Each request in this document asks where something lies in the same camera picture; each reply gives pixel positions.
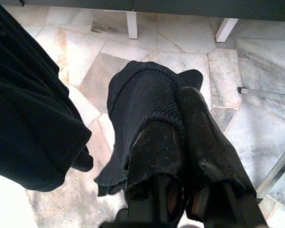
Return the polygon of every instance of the tiled floor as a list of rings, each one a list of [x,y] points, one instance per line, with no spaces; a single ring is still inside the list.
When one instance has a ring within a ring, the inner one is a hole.
[[[14,191],[21,187],[9,183],[11,195],[23,203],[18,211],[7,213],[26,215],[28,223],[21,227],[33,227],[29,204],[40,228],[96,228],[113,219],[125,204],[122,193],[97,197],[93,179],[110,159],[114,144],[106,110],[108,83],[130,60],[155,61],[176,73],[194,68],[204,75],[201,92],[255,187],[285,150],[285,104],[237,91],[238,86],[247,86],[285,93],[285,22],[243,20],[225,44],[218,44],[214,32],[219,19],[140,13],[139,38],[130,40],[123,12],[42,6],[6,9],[59,65],[59,78],[93,132],[88,148],[95,161],[88,173],[69,170],[65,183],[52,192],[27,191],[29,203],[24,190]],[[274,199],[266,197],[261,204],[264,216],[271,227],[285,227],[285,175],[270,195]]]

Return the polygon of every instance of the floor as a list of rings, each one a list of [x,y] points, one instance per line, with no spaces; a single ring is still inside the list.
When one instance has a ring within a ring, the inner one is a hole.
[[[285,103],[237,91],[244,86],[285,94],[285,22],[240,20],[225,43],[216,43],[221,19],[139,13],[139,38],[131,40],[123,12],[6,9],[59,65],[60,80],[93,132],[88,148],[95,166],[88,173],[70,169],[65,183],[48,193],[24,190],[0,177],[0,227],[96,228],[114,219],[125,205],[122,192],[97,197],[93,179],[114,145],[105,105],[108,83],[130,60],[154,61],[176,73],[197,69],[203,74],[201,92],[207,105],[256,188],[285,151]],[[260,207],[270,227],[285,228],[285,175]],[[187,224],[203,227],[183,217],[180,227]]]

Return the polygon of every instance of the marble floor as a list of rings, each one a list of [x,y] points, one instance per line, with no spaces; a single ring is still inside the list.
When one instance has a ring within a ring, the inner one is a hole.
[[[60,80],[93,132],[87,146],[95,166],[88,173],[70,169],[65,183],[48,193],[24,190],[0,177],[0,185],[9,186],[0,198],[11,198],[3,201],[9,210],[0,217],[0,227],[97,228],[125,205],[122,192],[97,197],[93,179],[109,161],[114,145],[106,109],[108,83],[131,60],[154,61],[176,73],[197,69],[203,74],[201,92],[211,114],[235,146],[255,188],[285,151],[285,103],[237,91],[245,86],[285,94],[285,22],[240,21],[227,42],[218,44],[214,34],[220,19],[139,13],[139,38],[132,40],[123,12],[6,9],[59,65]],[[260,207],[270,227],[285,227],[285,175]],[[180,227],[188,224],[203,227],[183,217]]]

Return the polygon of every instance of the white table leg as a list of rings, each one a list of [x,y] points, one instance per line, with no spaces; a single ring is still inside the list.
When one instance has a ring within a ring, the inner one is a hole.
[[[236,18],[225,18],[222,22],[222,24],[219,27],[219,30],[216,34],[216,40],[217,42],[225,42],[228,38],[230,32],[236,25],[238,19]]]
[[[127,11],[128,32],[130,39],[137,39],[137,19],[136,12]]]

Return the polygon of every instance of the black fabric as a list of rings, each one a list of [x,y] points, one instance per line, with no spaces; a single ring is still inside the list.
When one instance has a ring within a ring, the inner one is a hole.
[[[93,166],[91,132],[58,79],[59,68],[0,6],[0,175],[50,191],[70,166]]]
[[[153,62],[132,61],[112,78],[107,108],[115,130],[115,145],[110,162],[95,180],[99,195],[124,189],[130,150],[149,121],[172,124],[180,137],[185,137],[176,93],[183,86],[200,89],[201,83],[202,74],[197,70],[177,75]]]

